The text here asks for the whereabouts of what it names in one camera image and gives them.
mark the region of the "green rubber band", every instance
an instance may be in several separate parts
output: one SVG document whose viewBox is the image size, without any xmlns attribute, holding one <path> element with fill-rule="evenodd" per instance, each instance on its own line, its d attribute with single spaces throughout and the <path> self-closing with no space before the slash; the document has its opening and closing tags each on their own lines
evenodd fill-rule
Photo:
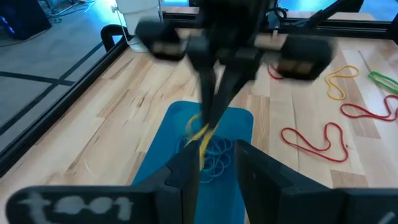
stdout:
<svg viewBox="0 0 398 224">
<path fill-rule="evenodd" d="M 375 71 L 371 71 L 369 73 L 368 77 L 373 80 L 376 84 L 379 84 L 380 86 L 384 87 L 386 90 L 390 91 L 393 94 L 398 95 L 398 82 L 393 80 L 390 77 L 387 77 L 383 74 L 380 74 Z"/>
</svg>

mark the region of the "computer tower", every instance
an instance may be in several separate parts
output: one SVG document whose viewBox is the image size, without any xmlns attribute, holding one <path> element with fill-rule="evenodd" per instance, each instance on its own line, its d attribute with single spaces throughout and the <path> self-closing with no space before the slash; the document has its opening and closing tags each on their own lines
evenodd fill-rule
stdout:
<svg viewBox="0 0 398 224">
<path fill-rule="evenodd" d="M 0 0 L 0 26 L 12 38 L 26 40 L 51 23 L 37 0 Z"/>
</svg>

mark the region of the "floor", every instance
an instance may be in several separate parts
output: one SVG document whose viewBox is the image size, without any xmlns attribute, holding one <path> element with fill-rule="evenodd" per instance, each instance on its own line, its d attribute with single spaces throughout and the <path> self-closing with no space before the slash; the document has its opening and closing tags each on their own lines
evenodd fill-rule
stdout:
<svg viewBox="0 0 398 224">
<path fill-rule="evenodd" d="M 165 3 L 187 5 L 187 0 Z M 330 3 L 280 0 L 283 7 L 299 11 L 316 11 Z M 104 55 L 100 30 L 106 24 L 119 24 L 110 10 L 113 4 L 113 0 L 97 0 L 89 10 L 90 4 L 77 6 L 83 10 L 62 17 L 61 22 L 52 21 L 53 27 L 37 38 L 0 47 L 0 152 Z M 391 20 L 398 2 L 365 0 L 361 12 Z M 0 46 L 13 43 L 0 34 Z"/>
<path fill-rule="evenodd" d="M 353 19 L 369 14 L 336 15 Z M 264 44 L 283 42 L 264 36 Z M 311 85 L 273 80 L 263 65 L 256 83 L 246 85 L 231 106 L 254 117 L 251 144 L 327 187 L 398 187 L 398 121 L 350 119 L 339 112 L 355 103 L 385 114 L 388 92 L 369 80 L 370 70 L 398 79 L 398 46 L 391 40 L 339 38 L 334 61 Z M 356 78 L 337 78 L 346 91 L 338 101 L 327 95 L 325 77 L 344 65 L 360 69 Z M 222 69 L 217 70 L 218 77 Z M 353 70 L 345 74 L 354 75 Z M 130 185 L 171 103 L 198 101 L 197 79 L 188 60 L 154 61 L 127 49 L 41 140 L 0 180 L 0 211 L 10 194 L 29 185 Z M 389 101 L 394 110 L 398 101 Z M 300 131 L 312 144 L 325 146 L 327 122 L 343 129 L 349 157 L 330 162 L 284 143 L 283 128 Z M 331 149 L 325 155 L 344 158 L 337 129 L 328 131 Z M 287 139 L 304 146 L 293 133 Z M 0 213 L 0 222 L 4 220 Z"/>
</svg>

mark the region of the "wooden table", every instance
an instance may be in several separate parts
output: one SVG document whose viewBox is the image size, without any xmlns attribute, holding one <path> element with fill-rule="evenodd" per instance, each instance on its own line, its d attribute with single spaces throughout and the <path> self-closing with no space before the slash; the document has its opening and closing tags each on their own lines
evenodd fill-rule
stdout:
<svg viewBox="0 0 398 224">
<path fill-rule="evenodd" d="M 372 19 L 349 13 L 335 18 Z M 283 38 L 264 36 L 262 41 L 280 43 Z M 246 85 L 231 106 L 254 115 L 254 146 L 307 177 L 328 187 L 398 187 L 398 121 L 348 119 L 339 111 L 342 103 L 356 103 L 386 113 L 382 100 L 387 93 L 367 74 L 376 70 L 398 79 L 398 46 L 390 40 L 347 38 L 339 38 L 338 44 L 336 58 L 313 84 L 273 80 L 263 66 L 255 84 Z M 338 79 L 347 96 L 331 100 L 324 77 L 346 64 L 359 67 L 360 74 Z M 155 62 L 127 49 L 2 178 L 0 209 L 4 211 L 10 194 L 30 185 L 131 184 L 166 109 L 177 100 L 198 101 L 198 84 L 187 60 Z M 398 106 L 397 101 L 390 104 Z M 322 147 L 323 127 L 329 121 L 344 129 L 349 149 L 344 163 L 298 151 L 280 138 L 282 128 L 292 127 Z M 329 133 L 333 145 L 327 154 L 342 158 L 337 130 Z M 288 137 L 302 144 L 293 134 Z M 3 212 L 0 219 L 4 223 Z"/>
</svg>

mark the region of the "blue foam pad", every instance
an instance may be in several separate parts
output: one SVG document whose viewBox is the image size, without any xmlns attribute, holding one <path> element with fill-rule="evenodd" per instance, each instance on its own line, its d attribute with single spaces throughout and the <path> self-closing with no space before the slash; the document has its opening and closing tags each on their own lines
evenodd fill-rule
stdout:
<svg viewBox="0 0 398 224">
<path fill-rule="evenodd" d="M 188 120 L 200 112 L 200 104 L 177 101 L 170 105 L 155 138 L 143 160 L 133 185 L 162 167 L 178 150 L 177 144 L 185 134 Z M 251 142 L 253 115 L 244 109 L 228 108 L 220 120 L 216 135 Z M 198 131 L 200 120 L 192 129 Z M 234 166 L 233 150 L 228 151 L 231 165 L 209 184 L 200 184 L 195 224 L 243 224 L 244 204 Z"/>
</svg>

